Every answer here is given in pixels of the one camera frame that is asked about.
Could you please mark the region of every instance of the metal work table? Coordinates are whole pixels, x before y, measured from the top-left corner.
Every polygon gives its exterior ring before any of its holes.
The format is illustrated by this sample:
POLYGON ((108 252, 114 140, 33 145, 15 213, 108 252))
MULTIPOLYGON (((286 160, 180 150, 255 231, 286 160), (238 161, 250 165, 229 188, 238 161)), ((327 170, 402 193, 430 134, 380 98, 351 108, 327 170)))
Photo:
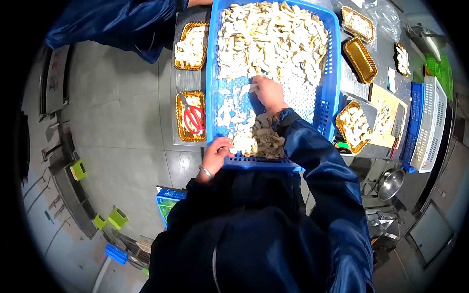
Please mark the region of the metal work table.
MULTIPOLYGON (((330 0, 309 0, 308 2, 314 3, 316 5, 325 7, 334 11, 334 13, 339 18, 341 23, 341 5, 333 5, 330 0)), ((347 5, 360 13, 366 15, 366 12, 363 9, 358 8, 351 0, 341 0, 342 5, 347 5)), ((176 24, 176 33, 174 36, 174 43, 178 42, 181 37, 181 31, 189 22, 193 21, 205 21, 210 22, 210 13, 211 6, 201 6, 201 7, 191 7, 185 11, 182 11, 178 15, 177 24, 176 24)), ((367 45, 368 50, 370 51, 373 60, 375 61, 378 67, 378 76, 374 79, 374 83, 378 84, 382 88, 387 89, 387 68, 391 67, 395 69, 394 62, 394 41, 384 32, 384 30, 376 26, 377 38, 373 45, 367 45)), ((351 35, 343 31, 342 26, 340 27, 340 40, 342 45, 351 38, 351 35)), ((410 108, 409 98, 410 94, 410 83, 413 76, 417 73, 420 75, 420 78, 423 79, 423 64, 424 60, 420 55, 412 48, 411 41, 409 37, 405 34, 405 30, 402 29, 401 39, 399 41, 408 51, 409 54, 409 63, 410 70, 412 74, 409 77, 404 77, 398 72, 395 76, 396 84, 396 93, 394 94, 403 102, 408 105, 410 108)), ((342 50, 342 61, 341 61, 341 75, 340 75, 340 89, 347 91, 351 94, 355 94, 364 99, 368 99, 370 86, 367 84, 360 83, 357 79, 356 74, 352 71, 351 65, 348 62, 348 59, 344 58, 344 53, 342 50)), ((205 143, 185 143, 179 140, 176 129, 176 117, 175 117, 175 97, 177 85, 181 90, 201 90, 205 92, 205 72, 206 66, 199 71, 189 71, 189 70, 178 70, 174 68, 171 69, 171 105, 173 111, 173 137, 175 144, 185 144, 185 145, 199 145, 205 146, 205 143)), ((408 120, 410 117, 410 111, 407 111, 406 123, 402 129, 403 136, 407 133, 408 120)), ((399 148, 396 151, 394 160, 398 161, 405 143, 404 139, 399 141, 399 148)), ((377 146, 373 144, 368 144, 358 157, 364 158, 382 158, 387 159, 387 153, 389 148, 377 146)))

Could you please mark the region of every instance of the navy jacket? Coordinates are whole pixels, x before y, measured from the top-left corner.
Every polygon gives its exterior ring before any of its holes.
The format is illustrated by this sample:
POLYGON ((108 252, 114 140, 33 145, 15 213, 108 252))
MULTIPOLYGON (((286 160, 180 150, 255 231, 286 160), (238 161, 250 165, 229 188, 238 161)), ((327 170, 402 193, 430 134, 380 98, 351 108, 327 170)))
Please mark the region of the navy jacket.
POLYGON ((291 109, 285 153, 306 171, 316 206, 280 172, 221 170, 191 179, 151 248, 149 292, 373 292, 373 252, 357 176, 291 109))
POLYGON ((55 49, 92 40, 155 63, 173 42, 176 12, 189 0, 71 0, 45 37, 55 49))

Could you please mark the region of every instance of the wooden cutting board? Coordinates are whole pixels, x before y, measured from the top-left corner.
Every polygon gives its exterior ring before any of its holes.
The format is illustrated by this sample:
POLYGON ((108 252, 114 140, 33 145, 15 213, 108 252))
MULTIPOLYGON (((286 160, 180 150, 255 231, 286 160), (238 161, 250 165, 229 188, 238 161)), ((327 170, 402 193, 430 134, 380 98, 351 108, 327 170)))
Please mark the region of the wooden cutting board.
MULTIPOLYGON (((396 117, 396 112, 397 112, 397 106, 399 104, 404 106, 404 123, 402 124, 401 134, 399 136, 399 144, 401 144, 402 132, 404 130, 405 120, 406 120, 406 115, 407 115, 407 104, 402 102, 398 97, 393 95, 390 91, 383 89, 382 87, 380 87, 379 85, 375 83, 372 83, 370 86, 370 96, 368 100, 373 106, 377 106, 379 101, 383 101, 385 105, 389 106, 389 112, 391 113, 391 119, 392 119, 391 125, 394 125, 394 119, 396 117)), ((375 138, 372 139, 369 143, 391 148, 393 146, 394 139, 395 139, 395 137, 391 135, 392 130, 393 130, 393 127, 391 126, 388 129, 388 131, 386 131, 380 136, 375 136, 375 138)))

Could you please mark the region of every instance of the bracelet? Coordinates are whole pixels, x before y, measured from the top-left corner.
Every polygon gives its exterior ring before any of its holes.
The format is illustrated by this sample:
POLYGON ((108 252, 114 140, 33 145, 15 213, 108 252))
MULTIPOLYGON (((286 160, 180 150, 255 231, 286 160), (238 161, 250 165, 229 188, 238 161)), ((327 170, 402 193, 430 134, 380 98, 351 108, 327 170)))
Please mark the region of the bracelet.
POLYGON ((208 176, 208 178, 210 178, 210 180, 213 179, 212 173, 210 173, 207 169, 205 169, 204 166, 199 165, 199 170, 200 170, 200 171, 204 171, 205 174, 208 176))

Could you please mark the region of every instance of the stainless steel bowl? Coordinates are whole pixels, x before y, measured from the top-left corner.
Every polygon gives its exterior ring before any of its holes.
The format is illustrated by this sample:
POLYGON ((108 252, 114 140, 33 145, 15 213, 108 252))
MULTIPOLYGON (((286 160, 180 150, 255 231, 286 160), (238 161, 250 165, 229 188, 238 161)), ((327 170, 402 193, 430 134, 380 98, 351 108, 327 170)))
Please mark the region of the stainless steel bowl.
POLYGON ((389 169, 384 172, 378 180, 378 199, 386 201, 395 196, 403 181, 404 170, 402 169, 389 169))

